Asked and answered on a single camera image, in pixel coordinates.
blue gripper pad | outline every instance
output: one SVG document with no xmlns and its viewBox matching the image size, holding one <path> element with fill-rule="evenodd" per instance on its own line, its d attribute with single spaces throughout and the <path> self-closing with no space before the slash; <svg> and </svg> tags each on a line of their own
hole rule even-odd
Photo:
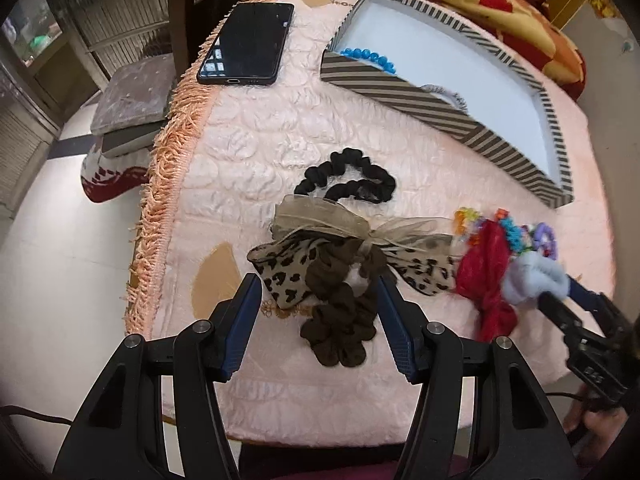
<svg viewBox="0 0 640 480">
<path fill-rule="evenodd" d="M 412 382 L 417 375 L 414 337 L 410 333 L 414 330 L 405 326 L 402 315 L 398 311 L 398 308 L 405 308 L 404 299 L 388 276 L 380 276 L 377 281 L 378 315 L 385 330 L 386 340 L 398 371 Z"/>
<path fill-rule="evenodd" d="M 231 377 L 238 371 L 262 301 L 262 283 L 256 274 L 247 274 L 231 300 L 216 335 L 224 337 L 225 356 L 221 371 Z"/>
</svg>

blue beaded bracelet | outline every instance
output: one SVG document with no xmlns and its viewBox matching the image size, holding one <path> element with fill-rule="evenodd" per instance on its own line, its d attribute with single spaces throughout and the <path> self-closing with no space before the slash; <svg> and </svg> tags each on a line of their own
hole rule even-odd
<svg viewBox="0 0 640 480">
<path fill-rule="evenodd" d="M 377 52 L 372 52 L 368 48 L 363 50 L 359 48 L 345 48 L 341 53 L 343 56 L 351 57 L 353 59 L 366 59 L 370 62 L 378 65 L 385 72 L 389 72 L 390 74 L 395 74 L 396 69 L 394 68 L 394 64 L 391 63 L 386 56 L 380 56 Z"/>
</svg>

red scrunchie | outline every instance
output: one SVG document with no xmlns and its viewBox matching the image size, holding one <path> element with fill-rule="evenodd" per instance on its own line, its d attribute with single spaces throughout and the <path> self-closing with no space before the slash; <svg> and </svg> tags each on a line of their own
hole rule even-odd
<svg viewBox="0 0 640 480">
<path fill-rule="evenodd" d="M 499 335 L 509 335 L 518 323 L 514 309 L 500 292 L 511 250 L 504 229 L 496 222 L 485 221 L 478 236 L 479 243 L 460 261 L 456 292 L 473 301 L 480 312 L 476 340 L 490 342 Z"/>
</svg>

smartphone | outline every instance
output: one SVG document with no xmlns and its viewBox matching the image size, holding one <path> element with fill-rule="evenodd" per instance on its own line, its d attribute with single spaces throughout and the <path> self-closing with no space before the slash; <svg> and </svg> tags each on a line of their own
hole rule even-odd
<svg viewBox="0 0 640 480">
<path fill-rule="evenodd" d="M 201 84 L 270 85 L 278 76 L 292 4 L 238 4 L 207 52 Z"/>
</svg>

leopard print bow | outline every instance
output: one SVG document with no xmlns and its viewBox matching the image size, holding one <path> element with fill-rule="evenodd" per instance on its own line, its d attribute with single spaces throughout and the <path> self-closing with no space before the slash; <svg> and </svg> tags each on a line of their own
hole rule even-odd
<svg viewBox="0 0 640 480">
<path fill-rule="evenodd" d="M 247 259 L 284 310 L 312 294 L 306 284 L 306 272 L 318 257 L 319 247 L 348 238 L 362 241 L 356 244 L 356 262 L 364 261 L 375 244 L 405 282 L 418 292 L 433 296 L 454 286 L 452 236 L 433 233 L 437 220 L 398 219 L 371 231 L 366 220 L 338 203 L 287 196 L 276 207 L 271 227 L 274 238 L 282 238 L 253 248 Z"/>
</svg>

